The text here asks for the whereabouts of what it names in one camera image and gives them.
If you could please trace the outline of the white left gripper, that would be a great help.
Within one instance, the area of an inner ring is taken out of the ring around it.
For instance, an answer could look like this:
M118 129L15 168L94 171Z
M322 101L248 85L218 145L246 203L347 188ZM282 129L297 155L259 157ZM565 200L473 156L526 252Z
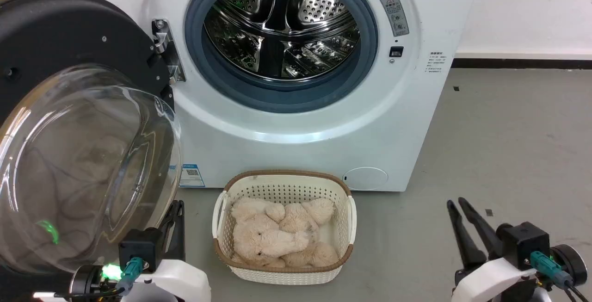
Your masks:
M205 272L184 262L185 204L171 203L157 228L157 245L173 245L173 259L162 260L152 274L141 274L125 302L210 302L209 279Z

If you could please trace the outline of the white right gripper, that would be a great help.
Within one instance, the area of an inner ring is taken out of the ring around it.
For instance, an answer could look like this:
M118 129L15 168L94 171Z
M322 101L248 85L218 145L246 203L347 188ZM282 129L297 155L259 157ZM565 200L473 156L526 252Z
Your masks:
M488 222L463 197L459 205L468 222L474 225L484 247L486 255L478 249L463 223L455 203L449 199L446 203L456 238L457 247L463 265L455 275L456 287L453 289L453 302L501 302L502 293L516 283L533 279L536 269L525 259L525 270L520 270L502 255L502 241Z

